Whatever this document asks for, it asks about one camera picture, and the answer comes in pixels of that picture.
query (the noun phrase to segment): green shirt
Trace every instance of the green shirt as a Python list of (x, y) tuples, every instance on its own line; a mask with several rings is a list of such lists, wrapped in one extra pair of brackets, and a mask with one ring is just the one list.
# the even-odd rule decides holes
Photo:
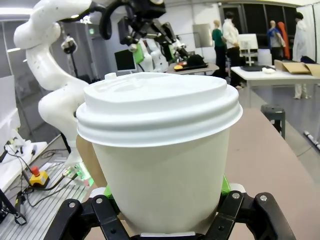
[(214, 44), (216, 47), (223, 47), (225, 46), (224, 41), (222, 41), (222, 32), (220, 29), (216, 28), (212, 31), (212, 40), (214, 41)]

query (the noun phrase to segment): white table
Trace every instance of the white table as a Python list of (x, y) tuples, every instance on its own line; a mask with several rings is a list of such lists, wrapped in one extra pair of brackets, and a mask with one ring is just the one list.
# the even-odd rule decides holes
[(280, 86), (295, 84), (320, 84), (320, 77), (307, 74), (291, 74), (277, 70), (273, 74), (266, 74), (262, 71), (244, 71), (239, 66), (231, 70), (247, 82), (249, 96), (249, 107), (251, 108), (251, 88), (256, 86)]
[[(46, 149), (48, 144), (46, 142), (35, 142), (31, 143), (31, 147), (36, 145), (35, 155), (28, 159), (23, 159), (30, 165), (36, 158)], [(15, 160), (0, 163), (0, 189), (5, 192), (8, 187), (15, 181), (15, 179), (22, 173), (22, 168), (26, 169), (26, 165), (21, 162), (18, 158)]]

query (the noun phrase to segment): white plastic lid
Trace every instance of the white plastic lid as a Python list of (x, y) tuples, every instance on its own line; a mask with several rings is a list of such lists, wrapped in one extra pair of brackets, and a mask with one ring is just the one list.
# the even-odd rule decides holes
[(218, 77), (141, 72), (84, 88), (78, 133), (111, 147), (154, 147), (207, 137), (235, 124), (238, 91)]

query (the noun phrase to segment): white paper cup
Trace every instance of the white paper cup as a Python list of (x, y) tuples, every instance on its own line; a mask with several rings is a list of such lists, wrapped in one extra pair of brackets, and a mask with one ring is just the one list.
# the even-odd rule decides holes
[(204, 233), (215, 215), (229, 127), (242, 115), (221, 78), (135, 73), (87, 87), (78, 132), (138, 233)]

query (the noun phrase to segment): computer monitor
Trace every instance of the computer monitor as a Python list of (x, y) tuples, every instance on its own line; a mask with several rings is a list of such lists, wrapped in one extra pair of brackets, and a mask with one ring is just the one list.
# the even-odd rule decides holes
[(118, 72), (129, 72), (137, 70), (134, 54), (131, 51), (118, 51), (114, 53), (114, 56)]
[(239, 35), (240, 50), (255, 50), (258, 49), (257, 35), (254, 33)]

